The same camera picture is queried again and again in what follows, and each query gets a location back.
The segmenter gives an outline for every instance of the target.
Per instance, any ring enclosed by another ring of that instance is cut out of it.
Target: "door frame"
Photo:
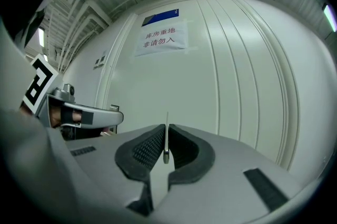
[[[119,54],[123,48],[124,42],[137,17],[153,9],[183,1],[190,0],[159,0],[151,3],[140,3],[131,8],[128,13],[120,18],[124,19],[125,23],[108,55],[105,67],[101,73],[95,107],[108,109],[110,106],[110,104],[107,103],[107,97],[110,90],[110,81],[112,80],[113,71],[115,69]],[[280,41],[273,33],[269,25],[263,20],[263,18],[245,0],[232,1],[236,3],[238,7],[247,15],[247,17],[252,21],[256,29],[259,31],[274,61],[280,80],[284,111],[281,145],[276,164],[286,170],[289,170],[295,155],[296,144],[298,141],[300,116],[298,88],[294,78],[293,70]]]

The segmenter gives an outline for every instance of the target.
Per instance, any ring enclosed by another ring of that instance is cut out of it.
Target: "white door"
[[[180,16],[142,27],[146,17]],[[134,57],[140,32],[187,22],[189,48]],[[232,0],[189,0],[138,16],[117,60],[108,103],[118,132],[180,124],[240,140],[276,161],[283,128],[280,82],[254,24]]]

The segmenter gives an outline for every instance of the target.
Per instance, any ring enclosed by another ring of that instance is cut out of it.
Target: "black strap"
[[[61,124],[72,124],[73,120],[73,108],[69,108],[66,106],[61,107]]]

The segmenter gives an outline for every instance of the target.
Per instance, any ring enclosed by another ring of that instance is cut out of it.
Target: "ceiling light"
[[[327,5],[324,9],[324,13],[325,13],[325,16],[327,17],[331,27],[332,27],[332,30],[334,32],[336,32],[337,30],[337,23],[336,23],[336,19],[334,18],[333,14],[332,14],[332,11],[331,11],[331,8],[329,5]]]
[[[44,47],[44,31],[40,28],[38,28],[38,40],[40,42],[40,45]]]

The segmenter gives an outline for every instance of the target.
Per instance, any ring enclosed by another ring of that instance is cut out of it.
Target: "white wall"
[[[305,185],[325,167],[337,133],[337,74],[325,44],[289,14],[247,1],[269,24],[291,63],[300,100],[300,132],[290,173]]]
[[[122,16],[108,29],[91,39],[64,73],[63,80],[75,87],[75,101],[86,106],[95,106],[95,99],[104,67],[94,69],[95,61],[109,55],[128,16]]]

